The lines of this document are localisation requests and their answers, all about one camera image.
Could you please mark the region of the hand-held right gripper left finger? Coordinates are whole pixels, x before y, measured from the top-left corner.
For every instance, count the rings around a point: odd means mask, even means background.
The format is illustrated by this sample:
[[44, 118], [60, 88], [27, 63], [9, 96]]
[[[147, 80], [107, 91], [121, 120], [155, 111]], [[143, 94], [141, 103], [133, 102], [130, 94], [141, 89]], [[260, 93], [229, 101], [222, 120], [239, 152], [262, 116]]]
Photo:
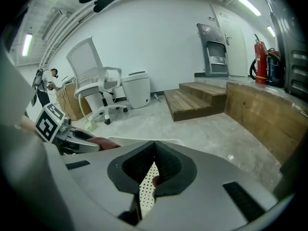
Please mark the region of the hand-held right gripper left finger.
[[140, 203], [141, 183], [154, 162], [153, 148], [153, 141], [141, 141], [62, 159], [74, 181], [91, 200], [109, 214], [135, 226], [146, 215]]

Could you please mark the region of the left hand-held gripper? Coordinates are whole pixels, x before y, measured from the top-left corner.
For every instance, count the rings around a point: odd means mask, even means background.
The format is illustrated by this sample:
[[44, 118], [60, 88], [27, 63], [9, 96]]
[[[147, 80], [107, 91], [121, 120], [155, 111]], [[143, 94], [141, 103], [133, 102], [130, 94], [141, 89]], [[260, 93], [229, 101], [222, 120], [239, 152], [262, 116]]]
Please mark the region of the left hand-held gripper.
[[44, 142], [57, 146], [64, 154], [83, 154], [98, 152], [99, 145], [88, 142], [94, 135], [82, 130], [71, 129], [71, 119], [53, 103], [43, 106], [35, 122], [35, 129]]

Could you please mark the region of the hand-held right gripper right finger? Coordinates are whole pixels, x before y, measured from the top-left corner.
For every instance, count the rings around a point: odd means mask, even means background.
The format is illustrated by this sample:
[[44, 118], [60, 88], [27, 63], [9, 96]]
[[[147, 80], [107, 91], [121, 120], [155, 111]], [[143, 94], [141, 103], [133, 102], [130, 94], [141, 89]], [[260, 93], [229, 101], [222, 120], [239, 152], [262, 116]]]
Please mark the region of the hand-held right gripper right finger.
[[276, 198], [229, 161], [156, 141], [160, 183], [141, 221], [146, 231], [231, 231], [262, 216]]

